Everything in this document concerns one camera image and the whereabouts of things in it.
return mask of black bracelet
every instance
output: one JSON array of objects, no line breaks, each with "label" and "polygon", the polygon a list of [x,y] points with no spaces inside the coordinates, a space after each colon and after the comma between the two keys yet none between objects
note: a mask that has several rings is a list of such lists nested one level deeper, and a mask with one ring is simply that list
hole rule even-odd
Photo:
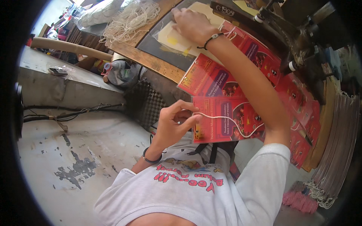
[{"label": "black bracelet", "polygon": [[150,161],[150,160],[146,159],[146,156],[145,156],[146,151],[147,151],[148,148],[146,148],[146,149],[143,151],[143,159],[144,159],[146,162],[148,162],[148,163],[152,163],[152,164],[158,163],[158,162],[162,159],[162,153],[161,153],[161,156],[160,156],[159,159],[157,159],[156,161]]},{"label": "black bracelet", "polygon": [[207,43],[208,43],[211,39],[215,39],[215,38],[217,38],[217,37],[219,37],[220,35],[223,35],[223,34],[224,34],[224,33],[213,34],[213,35],[211,36],[211,38],[209,38],[209,39],[205,42],[204,47],[198,47],[198,46],[197,46],[197,48],[198,48],[198,49],[205,49],[205,50],[207,50],[207,49],[206,49]]}]

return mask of paper sheet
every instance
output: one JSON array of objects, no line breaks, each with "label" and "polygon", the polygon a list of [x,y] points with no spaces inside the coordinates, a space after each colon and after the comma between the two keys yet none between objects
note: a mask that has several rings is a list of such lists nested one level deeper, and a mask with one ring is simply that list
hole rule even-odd
[{"label": "paper sheet", "polygon": [[259,13],[258,10],[250,8],[244,0],[236,0],[236,1],[233,1],[233,2],[237,6],[239,6],[240,9],[242,9],[243,11],[249,13],[252,16],[256,16],[256,14]]},{"label": "paper sheet", "polygon": [[[189,9],[205,14],[210,23],[216,28],[219,28],[220,25],[224,22],[224,19],[214,15],[212,13],[212,9],[206,4],[195,2],[189,7]],[[221,64],[221,62],[209,51],[196,48],[198,46],[197,43],[191,42],[181,36],[176,30],[172,28],[173,24],[174,22],[171,21],[164,28],[162,28],[158,34],[158,42],[169,48],[175,49],[178,52],[181,52],[185,56],[187,56],[187,54],[198,56],[199,53],[203,53]]]}]

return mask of purple label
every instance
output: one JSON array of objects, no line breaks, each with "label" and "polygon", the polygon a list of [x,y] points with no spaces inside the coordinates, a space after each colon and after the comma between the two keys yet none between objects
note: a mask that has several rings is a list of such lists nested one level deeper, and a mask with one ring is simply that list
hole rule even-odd
[{"label": "purple label", "polygon": [[259,46],[255,43],[252,42],[247,50],[247,52],[245,53],[245,55],[251,60],[253,61],[255,59],[255,55],[258,52]]},{"label": "purple label", "polygon": [[[221,115],[232,117],[231,102],[224,102],[221,104]],[[221,119],[221,134],[223,136],[231,136],[234,123],[229,119]]]},{"label": "purple label", "polygon": [[223,92],[222,92],[221,88],[224,87],[228,77],[229,77],[229,73],[227,71],[220,70],[218,75],[213,80],[211,86],[207,90],[206,96],[207,97],[222,96]]}]

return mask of cardboard tube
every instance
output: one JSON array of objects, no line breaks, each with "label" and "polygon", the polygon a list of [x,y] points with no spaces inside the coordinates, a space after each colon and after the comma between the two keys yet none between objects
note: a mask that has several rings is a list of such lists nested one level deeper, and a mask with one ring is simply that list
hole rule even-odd
[{"label": "cardboard tube", "polygon": [[112,55],[107,54],[105,52],[101,52],[92,48],[88,48],[85,46],[77,45],[70,42],[65,42],[61,40],[55,40],[50,38],[40,38],[34,37],[31,42],[31,48],[46,48],[53,50],[61,50],[66,52],[73,52],[76,54],[82,54],[86,56],[92,56],[101,60],[112,60]]}]

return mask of hand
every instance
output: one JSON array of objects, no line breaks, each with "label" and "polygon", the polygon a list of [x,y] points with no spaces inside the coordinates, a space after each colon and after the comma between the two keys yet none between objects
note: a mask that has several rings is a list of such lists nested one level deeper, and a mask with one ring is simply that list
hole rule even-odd
[{"label": "hand", "polygon": [[176,24],[172,25],[172,27],[182,36],[192,42],[196,42],[199,46],[204,46],[205,42],[213,34],[220,33],[217,28],[211,25],[205,14],[186,8],[181,10],[173,8],[171,12],[176,21]]},{"label": "hand", "polygon": [[178,100],[173,105],[161,109],[157,132],[151,144],[152,149],[162,152],[174,145],[202,119],[202,115],[191,116],[186,110],[196,112],[199,108],[194,107],[192,103]]}]

